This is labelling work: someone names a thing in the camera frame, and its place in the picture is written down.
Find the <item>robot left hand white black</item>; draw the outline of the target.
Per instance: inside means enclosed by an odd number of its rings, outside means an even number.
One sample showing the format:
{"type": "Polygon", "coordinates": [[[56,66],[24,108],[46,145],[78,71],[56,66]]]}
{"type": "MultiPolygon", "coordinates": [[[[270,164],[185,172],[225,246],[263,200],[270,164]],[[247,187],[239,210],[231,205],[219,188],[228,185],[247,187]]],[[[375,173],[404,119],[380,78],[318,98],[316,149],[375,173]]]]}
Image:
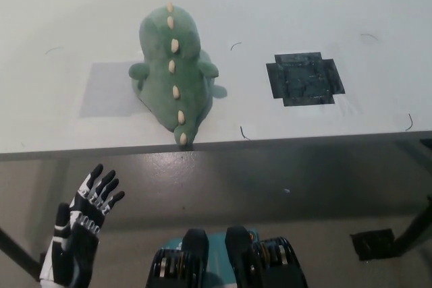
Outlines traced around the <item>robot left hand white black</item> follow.
{"type": "Polygon", "coordinates": [[[41,287],[88,287],[106,216],[125,192],[116,192],[114,170],[102,175],[98,164],[84,179],[72,201],[59,204],[53,236],[39,274],[41,287]]]}

